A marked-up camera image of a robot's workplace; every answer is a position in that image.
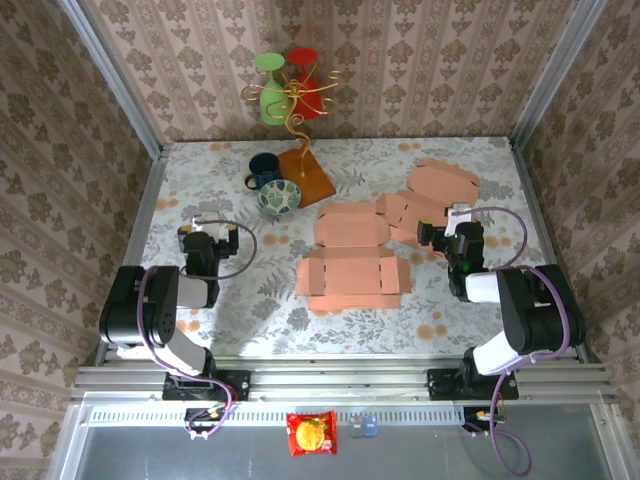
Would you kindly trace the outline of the pink paper box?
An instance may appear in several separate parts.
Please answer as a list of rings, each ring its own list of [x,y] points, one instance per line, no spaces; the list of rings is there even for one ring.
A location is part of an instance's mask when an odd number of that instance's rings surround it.
[[[420,221],[445,227],[446,209],[456,203],[474,206],[479,197],[480,179],[457,166],[424,158],[409,173],[407,187],[383,194],[378,203],[390,226],[392,240],[422,250],[417,242]]]
[[[390,225],[369,201],[320,207],[315,247],[296,267],[296,294],[312,311],[398,309],[412,292],[409,261],[385,244]]]

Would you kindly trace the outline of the green leaf pattern bowl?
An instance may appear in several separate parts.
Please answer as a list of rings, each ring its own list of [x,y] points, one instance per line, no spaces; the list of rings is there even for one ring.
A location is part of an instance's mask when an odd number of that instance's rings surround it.
[[[258,205],[272,216],[282,216],[296,210],[302,199],[299,186],[285,179],[265,184],[258,193]]]

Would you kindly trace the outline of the dark blue mug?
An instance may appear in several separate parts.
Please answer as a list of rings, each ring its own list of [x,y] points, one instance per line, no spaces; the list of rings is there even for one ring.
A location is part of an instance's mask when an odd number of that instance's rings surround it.
[[[282,179],[279,158],[268,152],[262,152],[251,158],[249,174],[244,180],[250,190],[260,190],[264,185],[274,180]]]

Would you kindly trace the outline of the green wine glass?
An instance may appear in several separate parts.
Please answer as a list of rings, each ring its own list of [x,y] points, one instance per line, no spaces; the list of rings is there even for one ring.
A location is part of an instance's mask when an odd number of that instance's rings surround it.
[[[275,79],[275,73],[284,64],[285,59],[279,53],[266,52],[256,57],[257,70],[267,77],[266,83],[258,88],[261,119],[267,125],[283,125],[289,113],[289,96],[284,91],[284,87]]]

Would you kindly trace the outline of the red wine glass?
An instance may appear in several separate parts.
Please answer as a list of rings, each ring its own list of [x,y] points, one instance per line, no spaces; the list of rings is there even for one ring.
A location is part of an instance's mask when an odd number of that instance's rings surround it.
[[[316,67],[317,52],[310,47],[295,47],[289,51],[287,60],[299,69],[297,80],[302,84],[303,90],[311,90],[311,93],[303,93],[297,100],[294,112],[304,120],[311,120],[319,116],[321,109],[321,95],[315,92],[318,87],[313,79]]]

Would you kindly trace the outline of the red snack packet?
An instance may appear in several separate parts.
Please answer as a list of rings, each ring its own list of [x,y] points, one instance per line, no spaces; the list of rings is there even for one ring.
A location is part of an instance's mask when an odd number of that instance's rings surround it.
[[[337,453],[337,416],[331,410],[319,414],[286,414],[287,440],[292,457]]]

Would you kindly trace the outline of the grey metal panel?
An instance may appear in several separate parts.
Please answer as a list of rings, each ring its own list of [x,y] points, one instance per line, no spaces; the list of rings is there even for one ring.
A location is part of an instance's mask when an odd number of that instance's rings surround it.
[[[462,426],[380,426],[335,455],[292,457],[286,424],[230,427],[191,440],[181,427],[91,427],[69,409],[47,480],[640,480],[615,405],[512,405],[496,441]]]

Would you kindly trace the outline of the aluminium side rail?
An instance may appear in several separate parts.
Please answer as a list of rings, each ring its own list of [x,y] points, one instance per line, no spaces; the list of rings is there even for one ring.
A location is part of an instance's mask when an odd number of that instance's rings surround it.
[[[159,192],[165,177],[170,150],[170,146],[164,148],[152,162],[131,230],[127,250],[122,261],[123,266],[138,266],[141,264]]]
[[[552,244],[551,235],[549,233],[548,225],[546,222],[546,217],[544,212],[540,206],[540,202],[538,201],[536,190],[534,188],[534,182],[532,181],[532,177],[529,173],[527,163],[524,159],[524,155],[522,153],[522,148],[519,147],[514,140],[508,138],[508,144],[510,146],[511,153],[513,155],[514,164],[516,170],[519,175],[519,179],[521,182],[521,186],[524,192],[524,195],[527,200],[528,208],[531,214],[532,222],[535,227],[536,235],[540,244],[540,248],[545,259],[545,263],[554,263],[557,264],[561,271],[563,272],[563,276],[568,283],[569,289],[572,289],[571,282],[569,281],[569,277],[566,273],[566,265],[564,261],[559,258],[554,250],[554,246]],[[586,347],[586,320],[580,307],[576,307],[577,311],[577,319],[578,323],[581,326],[582,331],[582,343],[574,347],[576,351],[577,359],[581,363],[593,363],[594,360],[591,358],[590,353]]]

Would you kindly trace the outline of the black connector bracket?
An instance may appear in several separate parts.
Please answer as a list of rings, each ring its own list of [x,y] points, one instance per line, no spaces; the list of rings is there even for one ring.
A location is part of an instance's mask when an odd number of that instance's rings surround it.
[[[490,420],[490,408],[489,406],[464,406],[463,416],[464,424],[462,428],[470,432],[473,436],[482,435],[489,437],[489,420]],[[497,424],[504,423],[506,420],[506,410],[504,408],[496,407],[494,415],[494,427]]]
[[[231,407],[188,409],[184,417],[184,428],[191,440],[207,440],[221,428],[231,412]]]

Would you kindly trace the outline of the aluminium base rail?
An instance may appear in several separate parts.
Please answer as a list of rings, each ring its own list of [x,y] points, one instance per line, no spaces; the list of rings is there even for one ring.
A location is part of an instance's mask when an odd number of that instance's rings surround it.
[[[300,355],[265,358],[220,356],[221,369],[251,373],[249,399],[293,405],[425,405],[427,373],[456,368],[458,359],[427,355]],[[147,360],[120,360],[108,354],[100,366],[78,371],[75,402],[157,401],[164,371]],[[600,364],[563,357],[528,366],[515,374],[524,404],[612,403],[616,389]]]

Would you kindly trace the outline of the aluminium frame post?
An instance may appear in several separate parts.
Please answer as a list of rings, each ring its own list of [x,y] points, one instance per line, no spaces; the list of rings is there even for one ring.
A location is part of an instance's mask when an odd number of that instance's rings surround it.
[[[161,157],[163,143],[144,114],[140,102],[136,99],[133,89],[126,79],[124,70],[110,51],[108,42],[100,32],[99,26],[86,7],[84,0],[58,0],[58,2],[79,34],[90,57],[103,75],[151,160],[155,162]]]
[[[579,0],[510,135],[521,150],[533,135],[608,0]]]

